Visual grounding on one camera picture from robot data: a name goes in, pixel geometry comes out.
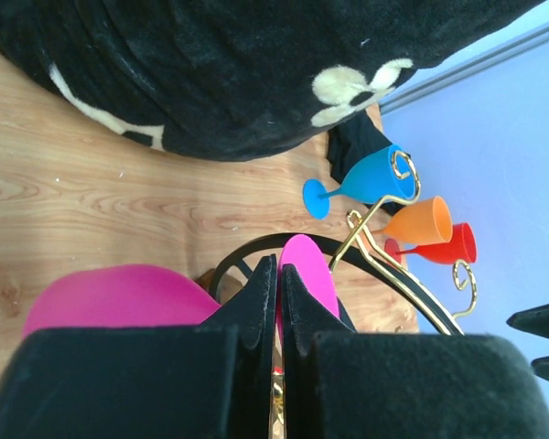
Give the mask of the red wine glass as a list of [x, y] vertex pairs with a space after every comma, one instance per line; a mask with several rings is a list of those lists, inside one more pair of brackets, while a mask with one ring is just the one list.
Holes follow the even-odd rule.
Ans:
[[477, 260], [477, 246], [473, 229], [467, 222], [453, 226], [452, 238], [448, 242], [418, 245], [412, 249], [402, 250], [394, 239], [384, 243], [384, 251], [400, 262], [403, 255], [416, 254], [424, 259], [444, 265], [452, 265], [457, 260], [474, 263]]

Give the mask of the orange wine glass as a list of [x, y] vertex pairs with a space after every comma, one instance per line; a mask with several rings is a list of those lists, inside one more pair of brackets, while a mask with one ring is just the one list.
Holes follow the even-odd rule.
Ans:
[[453, 236], [449, 207], [439, 196], [405, 206], [385, 227], [371, 232], [374, 238], [381, 235], [413, 245], [449, 242]]

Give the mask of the blue wine glass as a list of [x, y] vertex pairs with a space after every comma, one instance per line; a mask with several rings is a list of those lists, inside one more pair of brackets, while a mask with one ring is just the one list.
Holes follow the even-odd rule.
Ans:
[[335, 190], [327, 191], [319, 180], [309, 179], [302, 189], [304, 206], [312, 217], [322, 220], [329, 213], [330, 199], [335, 196], [368, 205], [387, 195], [411, 199], [416, 190], [408, 158], [400, 146], [390, 145], [358, 161]]

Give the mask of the pink wine glass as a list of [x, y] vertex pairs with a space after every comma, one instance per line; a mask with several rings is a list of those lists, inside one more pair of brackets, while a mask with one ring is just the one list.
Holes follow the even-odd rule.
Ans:
[[23, 325], [24, 337], [61, 327], [161, 327], [196, 325], [218, 308], [221, 277], [252, 253], [279, 248], [278, 264], [293, 264], [307, 290], [334, 316], [343, 312], [326, 261], [339, 242], [314, 234], [276, 233], [245, 243], [226, 256], [204, 291], [187, 276], [150, 264], [127, 264], [71, 273], [38, 296]]

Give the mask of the black floral pillow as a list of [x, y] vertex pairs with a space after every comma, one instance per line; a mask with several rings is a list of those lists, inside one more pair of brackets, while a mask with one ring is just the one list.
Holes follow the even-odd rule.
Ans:
[[350, 119], [532, 1], [0, 1], [0, 53], [112, 132], [232, 162]]

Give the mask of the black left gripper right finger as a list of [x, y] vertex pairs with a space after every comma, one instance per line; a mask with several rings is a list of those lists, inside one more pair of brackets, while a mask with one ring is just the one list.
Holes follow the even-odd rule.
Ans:
[[522, 353], [491, 336], [361, 334], [281, 274], [290, 438], [549, 438]]

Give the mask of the black folded cloth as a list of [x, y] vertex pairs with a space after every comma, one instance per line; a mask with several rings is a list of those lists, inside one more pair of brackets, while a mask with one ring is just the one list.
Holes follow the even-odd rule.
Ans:
[[366, 112], [359, 112], [328, 131], [330, 175], [341, 183], [362, 158], [392, 145]]

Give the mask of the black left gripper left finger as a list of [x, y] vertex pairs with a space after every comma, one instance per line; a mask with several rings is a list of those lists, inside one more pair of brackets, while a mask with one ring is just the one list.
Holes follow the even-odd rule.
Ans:
[[23, 336], [0, 377], [0, 438], [229, 438], [231, 334], [215, 313], [196, 325]]

